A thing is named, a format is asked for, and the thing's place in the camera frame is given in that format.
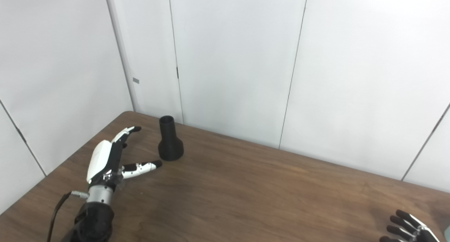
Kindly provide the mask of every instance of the black object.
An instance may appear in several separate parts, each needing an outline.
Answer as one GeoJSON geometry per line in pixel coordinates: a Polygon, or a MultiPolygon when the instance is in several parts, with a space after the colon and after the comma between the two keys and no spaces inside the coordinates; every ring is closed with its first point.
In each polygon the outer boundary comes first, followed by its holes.
{"type": "Polygon", "coordinates": [[[159,129],[162,140],[158,145],[159,157],[165,161],[178,160],[185,149],[183,142],[177,138],[175,132],[175,121],[170,115],[165,115],[159,119],[159,129]]]}
{"type": "Polygon", "coordinates": [[[113,218],[114,212],[109,205],[87,202],[61,242],[107,242],[113,233],[113,218]]]}

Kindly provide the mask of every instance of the black cable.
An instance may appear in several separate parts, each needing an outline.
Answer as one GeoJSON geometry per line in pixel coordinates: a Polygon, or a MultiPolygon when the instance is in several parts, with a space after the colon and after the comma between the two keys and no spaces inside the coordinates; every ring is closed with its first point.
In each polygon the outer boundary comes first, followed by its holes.
{"type": "Polygon", "coordinates": [[[58,204],[55,207],[55,210],[53,211],[52,219],[50,221],[50,228],[49,228],[49,235],[47,236],[47,242],[50,242],[52,239],[52,232],[53,232],[53,225],[55,223],[56,213],[58,213],[59,208],[63,205],[63,203],[69,198],[69,196],[72,194],[72,192],[69,192],[67,194],[64,194],[63,197],[61,197],[61,200],[59,200],[58,204]]]}

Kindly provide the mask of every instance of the door hinge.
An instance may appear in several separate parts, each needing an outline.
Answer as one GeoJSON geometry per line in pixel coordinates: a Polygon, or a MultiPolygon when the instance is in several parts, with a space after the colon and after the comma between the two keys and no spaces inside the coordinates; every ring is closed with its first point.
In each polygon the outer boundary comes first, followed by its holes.
{"type": "Polygon", "coordinates": [[[24,142],[27,142],[27,140],[25,139],[24,135],[22,134],[22,132],[19,130],[19,128],[16,127],[17,133],[19,133],[19,136],[22,138],[22,140],[24,140],[24,142]]]}

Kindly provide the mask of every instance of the robot finger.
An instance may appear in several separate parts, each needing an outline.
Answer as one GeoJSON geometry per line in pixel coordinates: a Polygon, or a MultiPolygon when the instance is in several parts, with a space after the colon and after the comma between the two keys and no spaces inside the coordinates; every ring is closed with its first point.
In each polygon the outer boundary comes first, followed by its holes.
{"type": "Polygon", "coordinates": [[[426,226],[424,223],[422,223],[419,219],[415,218],[410,213],[406,213],[403,210],[397,210],[395,214],[400,217],[401,219],[407,221],[410,223],[415,229],[418,229],[419,226],[426,226]]]}
{"type": "Polygon", "coordinates": [[[399,235],[400,237],[403,237],[407,241],[411,241],[414,237],[412,234],[410,234],[406,230],[396,227],[396,226],[392,226],[392,225],[387,226],[387,231],[392,234],[399,235]]]}
{"type": "Polygon", "coordinates": [[[418,231],[418,229],[415,229],[414,226],[411,225],[411,223],[408,223],[407,221],[401,219],[398,216],[392,215],[390,220],[392,223],[402,226],[403,228],[405,228],[405,230],[407,230],[411,234],[414,234],[415,232],[418,231]]]}
{"type": "Polygon", "coordinates": [[[380,242],[406,242],[404,240],[390,238],[388,236],[383,236],[380,238],[380,242]]]}

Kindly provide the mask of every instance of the black robotic forearm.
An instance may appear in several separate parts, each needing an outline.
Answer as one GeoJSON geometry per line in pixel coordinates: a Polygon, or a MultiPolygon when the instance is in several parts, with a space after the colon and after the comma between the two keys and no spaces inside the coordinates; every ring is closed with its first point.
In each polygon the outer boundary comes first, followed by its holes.
{"type": "Polygon", "coordinates": [[[114,212],[104,203],[83,204],[73,228],[61,242],[107,242],[113,232],[114,212]]]}

